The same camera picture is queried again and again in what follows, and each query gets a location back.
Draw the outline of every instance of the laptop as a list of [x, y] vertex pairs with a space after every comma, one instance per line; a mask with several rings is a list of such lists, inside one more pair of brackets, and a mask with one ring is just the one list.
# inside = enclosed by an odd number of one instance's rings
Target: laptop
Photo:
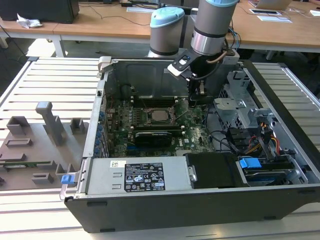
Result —
[[249, 0], [257, 9], [286, 10], [293, 0]]

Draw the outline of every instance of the white paper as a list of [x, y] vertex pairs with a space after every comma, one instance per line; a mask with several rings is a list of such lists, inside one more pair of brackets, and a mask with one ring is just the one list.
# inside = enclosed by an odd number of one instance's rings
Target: white paper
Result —
[[126, 165], [126, 161], [123, 160], [114, 160], [110, 162], [110, 168], [124, 168]]
[[320, 11], [310, 10], [310, 13], [315, 17], [320, 17]]
[[279, 22], [279, 23], [292, 23], [288, 18], [286, 17], [279, 17], [279, 16], [257, 16], [261, 21], [267, 21], [267, 22]]
[[142, 8], [142, 7], [137, 7], [137, 6], [128, 6], [126, 8], [127, 12], [130, 13], [145, 13], [145, 14], [151, 14], [155, 11], [156, 9], [149, 9], [149, 8]]
[[20, 26], [29, 29], [29, 28], [34, 28], [34, 27], [41, 27], [42, 24], [40, 23], [39, 20], [37, 19], [26, 19], [22, 16], [19, 16], [19, 14], [17, 14], [18, 16], [18, 20], [16, 21]]

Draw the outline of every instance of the barcode sticker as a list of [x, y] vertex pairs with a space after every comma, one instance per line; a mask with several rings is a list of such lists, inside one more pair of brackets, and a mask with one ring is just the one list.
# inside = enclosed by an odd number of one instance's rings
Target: barcode sticker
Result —
[[126, 161], [111, 161], [110, 168], [124, 168]]

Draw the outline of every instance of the motherboard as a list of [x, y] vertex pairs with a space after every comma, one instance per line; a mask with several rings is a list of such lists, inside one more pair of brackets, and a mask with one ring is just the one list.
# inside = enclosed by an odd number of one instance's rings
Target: motherboard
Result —
[[190, 108], [185, 98], [106, 102], [110, 157], [169, 157], [214, 151], [206, 128], [207, 105]]

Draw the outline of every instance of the floor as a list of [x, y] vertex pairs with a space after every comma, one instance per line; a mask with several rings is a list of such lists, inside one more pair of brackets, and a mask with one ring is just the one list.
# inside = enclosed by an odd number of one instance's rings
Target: floor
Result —
[[[10, 82], [17, 75], [27, 56], [55, 57], [53, 43], [45, 39], [7, 38], [8, 48], [0, 51], [0, 95], [6, 90]], [[148, 44], [115, 43], [115, 42], [89, 42], [64, 41], [67, 57], [70, 58], [99, 58], [101, 56], [113, 57], [144, 57], [149, 51]], [[285, 63], [289, 69], [312, 91], [319, 85], [320, 67], [314, 70], [302, 53], [285, 52], [277, 54], [271, 61], [266, 60], [266, 51], [256, 50], [250, 60], [252, 62]]]

